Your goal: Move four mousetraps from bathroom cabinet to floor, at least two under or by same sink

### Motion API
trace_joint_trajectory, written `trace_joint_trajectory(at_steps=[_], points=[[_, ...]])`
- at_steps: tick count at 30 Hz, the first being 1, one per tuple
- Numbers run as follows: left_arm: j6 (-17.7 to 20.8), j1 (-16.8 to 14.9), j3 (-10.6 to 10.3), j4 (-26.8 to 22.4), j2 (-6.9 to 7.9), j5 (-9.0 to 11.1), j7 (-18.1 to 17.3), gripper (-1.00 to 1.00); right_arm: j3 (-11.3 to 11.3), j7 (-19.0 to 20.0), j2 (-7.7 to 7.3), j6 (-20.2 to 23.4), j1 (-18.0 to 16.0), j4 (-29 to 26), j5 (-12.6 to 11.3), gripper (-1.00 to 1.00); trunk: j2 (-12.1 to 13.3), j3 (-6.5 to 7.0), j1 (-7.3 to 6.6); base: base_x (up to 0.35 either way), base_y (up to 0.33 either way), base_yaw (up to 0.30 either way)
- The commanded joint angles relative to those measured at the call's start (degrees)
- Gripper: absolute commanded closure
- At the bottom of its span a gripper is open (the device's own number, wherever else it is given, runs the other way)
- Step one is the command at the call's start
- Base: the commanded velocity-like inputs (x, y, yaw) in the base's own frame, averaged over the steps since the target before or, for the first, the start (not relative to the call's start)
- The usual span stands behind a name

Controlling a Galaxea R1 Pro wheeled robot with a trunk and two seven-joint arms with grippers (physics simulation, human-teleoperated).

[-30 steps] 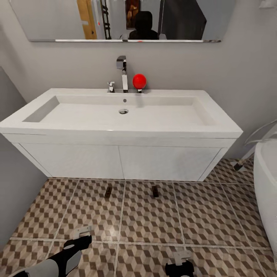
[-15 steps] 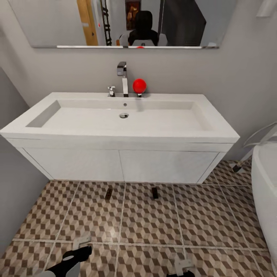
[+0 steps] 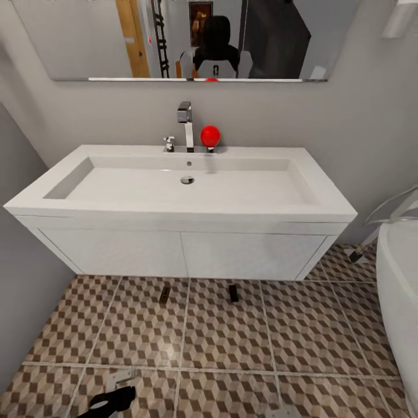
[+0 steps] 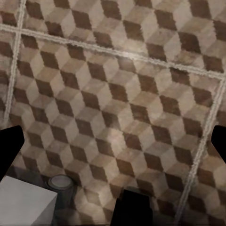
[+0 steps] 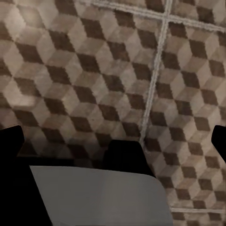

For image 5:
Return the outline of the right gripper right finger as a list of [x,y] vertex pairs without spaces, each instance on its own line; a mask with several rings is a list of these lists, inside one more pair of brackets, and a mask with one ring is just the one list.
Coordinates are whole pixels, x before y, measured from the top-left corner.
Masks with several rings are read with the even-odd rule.
[[216,125],[212,133],[211,141],[226,162],[226,127]]

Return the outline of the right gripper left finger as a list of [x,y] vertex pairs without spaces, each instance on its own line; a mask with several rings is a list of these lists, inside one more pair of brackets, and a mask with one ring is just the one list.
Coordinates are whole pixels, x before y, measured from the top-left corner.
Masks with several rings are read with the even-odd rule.
[[0,181],[16,158],[24,144],[24,134],[20,125],[0,130]]

